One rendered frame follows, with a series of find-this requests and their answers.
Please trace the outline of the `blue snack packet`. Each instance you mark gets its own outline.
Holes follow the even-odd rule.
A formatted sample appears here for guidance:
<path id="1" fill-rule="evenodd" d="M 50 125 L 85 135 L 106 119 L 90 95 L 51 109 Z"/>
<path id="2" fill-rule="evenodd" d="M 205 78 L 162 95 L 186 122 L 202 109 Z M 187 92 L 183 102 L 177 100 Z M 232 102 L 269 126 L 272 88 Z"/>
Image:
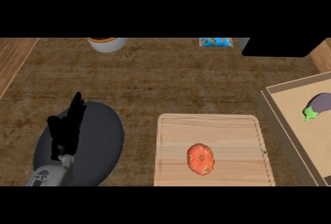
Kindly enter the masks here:
<path id="1" fill-rule="evenodd" d="M 233 39 L 232 38 L 199 38 L 201 47 L 232 47 Z"/>

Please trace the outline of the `white cup with orange rim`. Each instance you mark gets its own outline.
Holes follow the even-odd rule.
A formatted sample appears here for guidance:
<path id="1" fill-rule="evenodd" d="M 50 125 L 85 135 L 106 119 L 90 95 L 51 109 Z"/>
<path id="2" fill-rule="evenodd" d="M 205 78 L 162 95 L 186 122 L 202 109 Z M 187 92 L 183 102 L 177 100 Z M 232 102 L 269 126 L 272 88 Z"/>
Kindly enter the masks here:
<path id="1" fill-rule="evenodd" d="M 113 53 L 128 42 L 127 38 L 87 38 L 91 48 L 100 53 Z"/>

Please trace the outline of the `black appliance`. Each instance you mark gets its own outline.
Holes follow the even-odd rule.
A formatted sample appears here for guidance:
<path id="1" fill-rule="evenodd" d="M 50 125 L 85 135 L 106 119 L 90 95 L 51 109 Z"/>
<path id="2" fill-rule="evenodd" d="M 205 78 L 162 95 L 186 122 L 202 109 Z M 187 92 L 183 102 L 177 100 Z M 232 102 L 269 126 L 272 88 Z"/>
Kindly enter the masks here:
<path id="1" fill-rule="evenodd" d="M 325 41 L 320 38 L 249 38 L 242 56 L 304 57 Z"/>

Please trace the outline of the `purple eggplant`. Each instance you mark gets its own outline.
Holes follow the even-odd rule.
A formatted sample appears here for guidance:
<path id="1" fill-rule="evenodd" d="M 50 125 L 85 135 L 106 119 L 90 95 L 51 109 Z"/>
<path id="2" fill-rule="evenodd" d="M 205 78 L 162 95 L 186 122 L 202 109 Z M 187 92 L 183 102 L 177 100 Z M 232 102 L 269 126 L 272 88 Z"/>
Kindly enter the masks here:
<path id="1" fill-rule="evenodd" d="M 319 114 L 331 110 L 331 93 L 317 94 L 303 109 L 304 120 L 316 119 Z"/>

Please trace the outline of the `brown cardboard box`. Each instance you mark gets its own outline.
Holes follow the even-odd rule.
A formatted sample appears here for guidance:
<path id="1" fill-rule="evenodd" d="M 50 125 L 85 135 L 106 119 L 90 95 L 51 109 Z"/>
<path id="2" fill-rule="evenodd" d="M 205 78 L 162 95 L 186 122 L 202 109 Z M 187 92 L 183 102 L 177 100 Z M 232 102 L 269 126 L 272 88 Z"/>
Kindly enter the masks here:
<path id="1" fill-rule="evenodd" d="M 306 120 L 311 98 L 331 93 L 331 72 L 266 87 L 254 97 L 303 186 L 331 186 L 331 110 Z"/>

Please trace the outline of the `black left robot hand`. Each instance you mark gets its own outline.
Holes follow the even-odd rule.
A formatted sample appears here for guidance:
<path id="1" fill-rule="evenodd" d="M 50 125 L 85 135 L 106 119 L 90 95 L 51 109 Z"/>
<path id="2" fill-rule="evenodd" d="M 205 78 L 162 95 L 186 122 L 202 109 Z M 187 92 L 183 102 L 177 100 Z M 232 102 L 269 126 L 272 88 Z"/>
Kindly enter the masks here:
<path id="1" fill-rule="evenodd" d="M 69 103 L 66 115 L 59 118 L 51 115 L 47 119 L 47 127 L 51 136 L 51 155 L 50 159 L 60 160 L 65 155 L 74 156 L 78 149 L 79 125 L 85 112 L 85 104 L 81 93 L 77 92 Z"/>

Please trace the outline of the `pale wooden cutting board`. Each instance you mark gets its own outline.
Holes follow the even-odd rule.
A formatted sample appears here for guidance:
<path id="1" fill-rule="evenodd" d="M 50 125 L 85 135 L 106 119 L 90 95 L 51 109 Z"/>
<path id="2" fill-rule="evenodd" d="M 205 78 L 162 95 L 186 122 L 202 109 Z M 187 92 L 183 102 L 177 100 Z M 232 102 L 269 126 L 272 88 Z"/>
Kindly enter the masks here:
<path id="1" fill-rule="evenodd" d="M 211 148 L 214 168 L 196 174 L 187 149 Z M 155 186 L 273 186 L 260 123 L 252 115 L 170 114 L 158 118 Z"/>

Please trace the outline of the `pale grey container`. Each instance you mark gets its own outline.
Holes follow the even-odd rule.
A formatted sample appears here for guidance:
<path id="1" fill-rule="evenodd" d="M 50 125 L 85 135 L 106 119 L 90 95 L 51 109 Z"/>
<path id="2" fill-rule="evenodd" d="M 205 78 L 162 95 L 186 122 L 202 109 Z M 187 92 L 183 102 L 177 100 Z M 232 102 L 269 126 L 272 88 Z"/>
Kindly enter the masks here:
<path id="1" fill-rule="evenodd" d="M 249 38 L 236 38 L 236 39 L 238 39 L 238 45 L 239 45 L 239 48 L 241 48 L 241 51 L 242 51 L 245 46 L 246 46 L 246 43 L 249 41 Z"/>

